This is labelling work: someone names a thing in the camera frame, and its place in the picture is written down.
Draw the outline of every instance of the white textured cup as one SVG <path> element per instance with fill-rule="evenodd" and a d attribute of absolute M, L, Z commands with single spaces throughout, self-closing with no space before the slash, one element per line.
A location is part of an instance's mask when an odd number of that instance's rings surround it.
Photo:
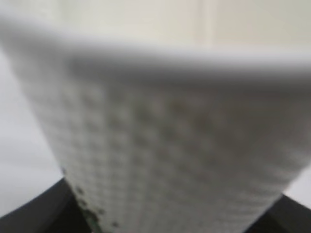
<path fill-rule="evenodd" d="M 242 233 L 310 159 L 309 60 L 0 42 L 96 233 Z"/>

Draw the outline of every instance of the black surface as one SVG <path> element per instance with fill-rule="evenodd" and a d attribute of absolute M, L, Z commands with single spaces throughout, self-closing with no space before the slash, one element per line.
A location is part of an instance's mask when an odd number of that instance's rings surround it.
<path fill-rule="evenodd" d="M 0 218 L 0 233 L 90 233 L 64 180 Z M 282 196 L 245 233 L 311 233 L 311 210 Z"/>
<path fill-rule="evenodd" d="M 0 218 L 0 233 L 90 233 L 64 180 Z"/>

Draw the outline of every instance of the cup rim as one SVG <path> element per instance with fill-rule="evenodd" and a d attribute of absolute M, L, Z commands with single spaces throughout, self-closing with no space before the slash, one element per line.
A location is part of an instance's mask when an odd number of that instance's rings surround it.
<path fill-rule="evenodd" d="M 165 46 L 92 37 L 0 8 L 0 42 L 57 57 L 71 78 L 151 88 L 273 96 L 311 94 L 311 51 Z"/>

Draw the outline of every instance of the dimpled pattern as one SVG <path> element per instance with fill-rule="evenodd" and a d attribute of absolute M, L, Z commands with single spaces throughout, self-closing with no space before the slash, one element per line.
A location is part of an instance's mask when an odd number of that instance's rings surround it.
<path fill-rule="evenodd" d="M 306 100 L 56 81 L 31 62 L 13 69 L 98 232 L 242 233 L 309 160 Z"/>

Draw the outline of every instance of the blurry white object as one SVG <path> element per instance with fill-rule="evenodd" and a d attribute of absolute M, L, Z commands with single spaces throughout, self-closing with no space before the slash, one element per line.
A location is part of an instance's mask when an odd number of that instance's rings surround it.
<path fill-rule="evenodd" d="M 95 231 L 241 233 L 310 160 L 309 53 L 87 41 L 10 11 L 0 32 Z"/>
<path fill-rule="evenodd" d="M 5 0 L 24 12 L 91 34 L 205 44 L 216 0 Z"/>
<path fill-rule="evenodd" d="M 285 190 L 284 194 L 311 209 L 311 165 Z"/>

